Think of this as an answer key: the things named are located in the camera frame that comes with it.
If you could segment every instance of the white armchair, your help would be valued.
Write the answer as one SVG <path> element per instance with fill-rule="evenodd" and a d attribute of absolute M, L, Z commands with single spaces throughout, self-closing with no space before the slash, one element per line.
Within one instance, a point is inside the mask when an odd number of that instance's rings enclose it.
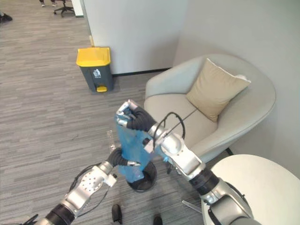
<path fill-rule="evenodd" d="M 198 77 L 206 58 L 233 75 L 245 75 L 252 82 L 230 101 L 217 122 L 206 118 L 186 99 L 186 93 Z M 204 162 L 208 162 L 271 112 L 276 93 L 270 79 L 251 64 L 230 55 L 210 54 L 189 60 L 151 78 L 146 84 L 145 99 L 144 108 L 156 121 L 161 121 L 170 111 L 186 117 L 185 143 Z M 171 128 L 177 123 L 175 117 L 170 117 L 166 127 Z M 181 134 L 181 126 L 174 131 Z"/>

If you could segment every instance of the white wall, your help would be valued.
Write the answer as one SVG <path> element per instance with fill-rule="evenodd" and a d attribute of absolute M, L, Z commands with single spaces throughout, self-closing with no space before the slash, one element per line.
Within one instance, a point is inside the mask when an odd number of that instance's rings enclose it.
<path fill-rule="evenodd" d="M 85 0 L 95 46 L 111 48 L 113 74 L 173 65 L 188 0 Z"/>
<path fill-rule="evenodd" d="M 72 5 L 76 16 L 83 15 L 83 9 L 81 8 L 80 0 L 72 0 Z"/>
<path fill-rule="evenodd" d="M 269 158 L 300 178 L 299 9 L 299 0 L 191 0 L 174 65 L 228 53 L 265 73 L 276 88 L 277 105 L 231 149 Z"/>

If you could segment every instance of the gray trash bin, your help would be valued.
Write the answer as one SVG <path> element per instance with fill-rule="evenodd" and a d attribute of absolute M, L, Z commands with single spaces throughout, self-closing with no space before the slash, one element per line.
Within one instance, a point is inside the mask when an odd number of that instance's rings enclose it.
<path fill-rule="evenodd" d="M 92 92 L 106 92 L 113 89 L 108 47 L 78 49 L 77 65 Z"/>

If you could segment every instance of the round table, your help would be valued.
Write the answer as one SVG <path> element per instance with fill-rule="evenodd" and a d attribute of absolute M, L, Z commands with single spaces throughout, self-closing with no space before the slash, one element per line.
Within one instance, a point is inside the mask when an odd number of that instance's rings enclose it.
<path fill-rule="evenodd" d="M 234 185 L 262 225 L 300 224 L 300 180 L 287 169 L 262 157 L 233 155 L 213 166 L 212 171 Z M 202 201 L 203 219 L 213 225 L 208 206 Z"/>

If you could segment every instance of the person's foot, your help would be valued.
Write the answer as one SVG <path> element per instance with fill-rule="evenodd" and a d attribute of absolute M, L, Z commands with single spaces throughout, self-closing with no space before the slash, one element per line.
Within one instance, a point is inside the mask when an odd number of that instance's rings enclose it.
<path fill-rule="evenodd" d="M 112 206 L 112 220 L 113 222 L 118 221 L 120 224 L 122 224 L 122 211 L 118 204 L 114 204 Z"/>
<path fill-rule="evenodd" d="M 7 20 L 7 21 L 12 21 L 13 20 L 13 18 L 10 15 L 7 15 L 7 14 L 4 14 L 2 18 L 4 20 Z"/>
<path fill-rule="evenodd" d="M 161 219 L 160 215 L 155 216 L 153 220 L 153 225 L 163 225 L 163 220 Z"/>

